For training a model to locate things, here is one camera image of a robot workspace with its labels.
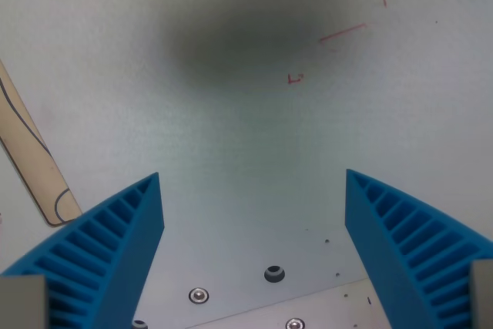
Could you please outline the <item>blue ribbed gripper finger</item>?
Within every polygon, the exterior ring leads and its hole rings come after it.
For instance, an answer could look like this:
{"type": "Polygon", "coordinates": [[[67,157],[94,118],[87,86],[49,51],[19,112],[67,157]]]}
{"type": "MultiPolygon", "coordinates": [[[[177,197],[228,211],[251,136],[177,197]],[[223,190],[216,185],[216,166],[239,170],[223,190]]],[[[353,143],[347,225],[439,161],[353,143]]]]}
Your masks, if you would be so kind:
{"type": "Polygon", "coordinates": [[[129,328],[163,231],[153,173],[66,224],[3,275],[46,279],[50,328],[129,328]]]}
{"type": "Polygon", "coordinates": [[[492,242],[440,210],[354,170],[345,227],[393,328],[471,328],[470,266],[492,242]]]}

